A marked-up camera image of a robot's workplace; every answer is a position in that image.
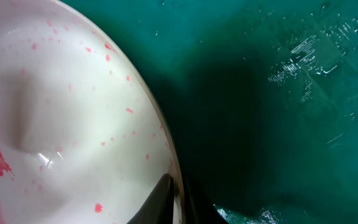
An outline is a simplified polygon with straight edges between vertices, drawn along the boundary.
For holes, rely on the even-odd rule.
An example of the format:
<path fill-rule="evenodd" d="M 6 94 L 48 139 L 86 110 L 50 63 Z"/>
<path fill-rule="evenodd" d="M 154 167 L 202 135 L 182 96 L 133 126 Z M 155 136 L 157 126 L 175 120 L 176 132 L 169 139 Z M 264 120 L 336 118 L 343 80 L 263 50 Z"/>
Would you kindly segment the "white plate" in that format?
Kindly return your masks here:
<path fill-rule="evenodd" d="M 166 173 L 185 223 L 172 137 L 117 44 L 61 1 L 0 0 L 0 223 L 127 223 Z"/>

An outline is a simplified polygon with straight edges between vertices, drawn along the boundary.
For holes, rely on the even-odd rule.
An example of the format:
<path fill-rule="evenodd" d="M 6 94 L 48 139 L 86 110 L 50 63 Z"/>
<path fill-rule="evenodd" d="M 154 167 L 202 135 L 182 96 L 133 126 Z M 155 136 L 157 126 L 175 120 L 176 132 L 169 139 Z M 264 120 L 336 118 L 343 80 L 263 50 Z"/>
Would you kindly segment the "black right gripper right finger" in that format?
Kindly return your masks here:
<path fill-rule="evenodd" d="M 203 189 L 193 179 L 184 179 L 186 224 L 228 224 Z"/>

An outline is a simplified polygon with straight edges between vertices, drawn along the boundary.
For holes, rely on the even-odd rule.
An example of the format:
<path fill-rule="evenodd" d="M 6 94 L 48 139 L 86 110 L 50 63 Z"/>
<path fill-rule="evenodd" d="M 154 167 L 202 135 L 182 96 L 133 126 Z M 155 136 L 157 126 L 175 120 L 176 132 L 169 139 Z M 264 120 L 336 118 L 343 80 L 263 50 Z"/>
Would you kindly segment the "blue plastic tray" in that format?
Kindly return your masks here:
<path fill-rule="evenodd" d="M 70 1 L 228 223 L 358 223 L 358 1 Z"/>

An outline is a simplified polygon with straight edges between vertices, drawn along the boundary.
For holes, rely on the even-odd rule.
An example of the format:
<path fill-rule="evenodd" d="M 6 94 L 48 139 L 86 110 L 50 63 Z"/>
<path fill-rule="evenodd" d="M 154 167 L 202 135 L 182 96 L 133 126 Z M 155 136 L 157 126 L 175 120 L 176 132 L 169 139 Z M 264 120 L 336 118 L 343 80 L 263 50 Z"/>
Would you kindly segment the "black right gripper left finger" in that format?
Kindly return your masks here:
<path fill-rule="evenodd" d="M 166 173 L 127 224 L 172 224 L 174 193 L 173 177 Z"/>

